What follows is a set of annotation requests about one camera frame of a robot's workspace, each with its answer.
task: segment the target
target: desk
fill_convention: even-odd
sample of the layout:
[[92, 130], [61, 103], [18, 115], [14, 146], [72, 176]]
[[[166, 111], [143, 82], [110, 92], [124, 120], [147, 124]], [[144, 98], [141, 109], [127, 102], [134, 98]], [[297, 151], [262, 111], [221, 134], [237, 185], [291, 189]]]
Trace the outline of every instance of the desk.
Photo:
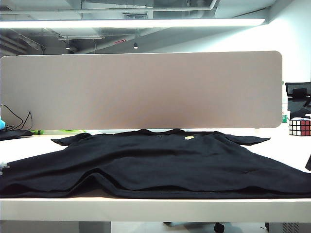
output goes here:
[[[208, 129], [233, 135], [271, 137], [245, 146], [250, 151], [308, 172], [311, 137], [288, 135], [288, 125], [275, 129]], [[7, 162], [62, 150], [50, 141], [68, 135], [41, 135], [0, 142]], [[311, 199], [146, 200], [103, 197], [68, 199], [0, 199], [1, 220], [35, 221], [195, 221], [311, 222]]]

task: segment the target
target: beige privacy screen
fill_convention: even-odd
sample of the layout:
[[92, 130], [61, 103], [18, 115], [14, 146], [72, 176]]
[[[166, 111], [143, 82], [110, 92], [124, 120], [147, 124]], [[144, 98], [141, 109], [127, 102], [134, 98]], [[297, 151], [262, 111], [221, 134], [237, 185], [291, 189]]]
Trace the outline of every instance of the beige privacy screen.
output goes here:
[[[33, 129], [260, 128], [281, 123], [276, 51], [9, 56], [1, 103]], [[8, 125], [18, 121], [1, 108]]]

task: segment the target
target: blue object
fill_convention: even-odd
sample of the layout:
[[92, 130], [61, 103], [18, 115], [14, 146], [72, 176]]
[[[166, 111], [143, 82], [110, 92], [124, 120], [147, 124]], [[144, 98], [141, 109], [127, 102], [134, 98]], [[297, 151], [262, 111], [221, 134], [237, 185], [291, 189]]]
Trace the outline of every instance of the blue object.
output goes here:
[[0, 117], [0, 130], [3, 130], [4, 127], [5, 127], [5, 122], [1, 120], [1, 117]]

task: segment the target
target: green object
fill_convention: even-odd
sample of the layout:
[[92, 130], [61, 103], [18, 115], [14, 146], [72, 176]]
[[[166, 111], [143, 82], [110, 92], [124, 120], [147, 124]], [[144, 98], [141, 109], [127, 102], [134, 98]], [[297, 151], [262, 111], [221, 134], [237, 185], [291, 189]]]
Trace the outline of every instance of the green object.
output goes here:
[[41, 134], [79, 134], [84, 133], [85, 130], [31, 130], [32, 133]]
[[282, 123], [287, 123], [287, 115], [282, 115]]

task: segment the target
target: fluorescent light fixture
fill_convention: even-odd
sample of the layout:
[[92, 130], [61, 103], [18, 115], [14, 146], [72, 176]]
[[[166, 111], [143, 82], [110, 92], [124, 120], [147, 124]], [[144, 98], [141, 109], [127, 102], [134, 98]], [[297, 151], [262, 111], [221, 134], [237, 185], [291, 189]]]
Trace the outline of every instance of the fluorescent light fixture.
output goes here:
[[0, 28], [169, 28], [258, 26], [263, 18], [0, 21]]

